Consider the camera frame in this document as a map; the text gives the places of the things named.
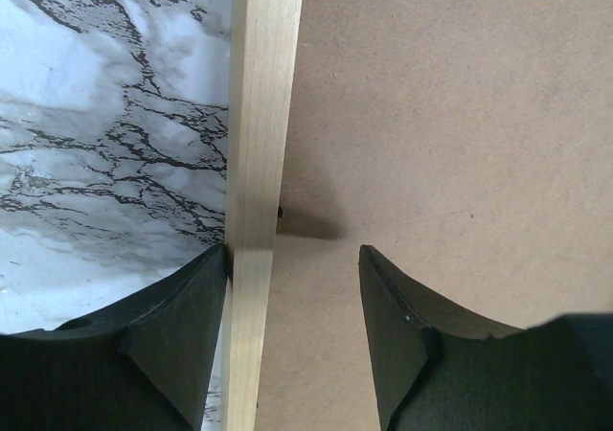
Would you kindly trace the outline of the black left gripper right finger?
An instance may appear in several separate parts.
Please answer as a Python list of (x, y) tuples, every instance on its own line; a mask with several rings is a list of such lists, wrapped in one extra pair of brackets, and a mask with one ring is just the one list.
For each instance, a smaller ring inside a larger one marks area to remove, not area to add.
[(404, 274), (373, 246), (359, 281), (384, 430), (608, 430), (612, 317), (519, 329)]

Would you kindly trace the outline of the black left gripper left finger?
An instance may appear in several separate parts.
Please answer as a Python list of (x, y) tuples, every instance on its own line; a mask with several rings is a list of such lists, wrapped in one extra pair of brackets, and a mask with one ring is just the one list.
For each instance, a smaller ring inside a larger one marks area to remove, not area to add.
[(200, 429), (226, 283), (219, 244), (57, 329), (2, 336), (2, 429)]

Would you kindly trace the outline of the brown frame backing board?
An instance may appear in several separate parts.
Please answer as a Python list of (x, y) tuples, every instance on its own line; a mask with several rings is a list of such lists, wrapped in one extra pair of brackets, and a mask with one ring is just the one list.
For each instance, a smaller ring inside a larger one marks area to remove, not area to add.
[(612, 0), (304, 0), (256, 426), (375, 430), (358, 252), (491, 319), (612, 307)]

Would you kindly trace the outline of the light wooden picture frame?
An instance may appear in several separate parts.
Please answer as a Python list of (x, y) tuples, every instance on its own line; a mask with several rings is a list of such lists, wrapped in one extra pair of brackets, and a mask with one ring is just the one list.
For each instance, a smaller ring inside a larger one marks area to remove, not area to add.
[(255, 427), (303, 0), (232, 0), (221, 427)]

